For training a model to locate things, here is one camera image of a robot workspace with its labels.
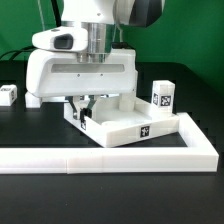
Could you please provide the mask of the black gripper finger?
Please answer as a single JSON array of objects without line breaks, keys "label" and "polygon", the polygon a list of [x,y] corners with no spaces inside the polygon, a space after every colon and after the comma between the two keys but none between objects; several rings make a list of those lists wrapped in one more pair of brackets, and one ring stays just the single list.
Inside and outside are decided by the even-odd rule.
[{"label": "black gripper finger", "polygon": [[79,121],[83,122],[84,112],[80,107],[80,97],[68,96],[65,104],[65,119],[69,122]]},{"label": "black gripper finger", "polygon": [[87,107],[84,109],[84,115],[91,118],[93,116],[93,107],[97,101],[97,95],[90,95]]}]

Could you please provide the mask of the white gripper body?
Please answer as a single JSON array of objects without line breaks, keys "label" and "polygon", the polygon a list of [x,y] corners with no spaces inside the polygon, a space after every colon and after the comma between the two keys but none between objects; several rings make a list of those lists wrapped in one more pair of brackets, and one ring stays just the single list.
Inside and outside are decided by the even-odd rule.
[{"label": "white gripper body", "polygon": [[75,53],[35,50],[26,88],[36,97],[130,93],[136,86],[135,51],[113,49],[103,63],[79,63]]}]

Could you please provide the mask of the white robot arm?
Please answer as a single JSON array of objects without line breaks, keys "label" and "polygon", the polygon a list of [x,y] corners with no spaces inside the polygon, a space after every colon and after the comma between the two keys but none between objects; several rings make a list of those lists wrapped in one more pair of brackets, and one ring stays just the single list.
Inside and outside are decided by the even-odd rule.
[{"label": "white robot arm", "polygon": [[135,51],[115,36],[121,26],[148,27],[162,15],[165,0],[63,0],[62,25],[36,33],[28,59],[25,102],[39,108],[67,98],[76,117],[82,96],[118,94],[129,109],[135,94]]}]

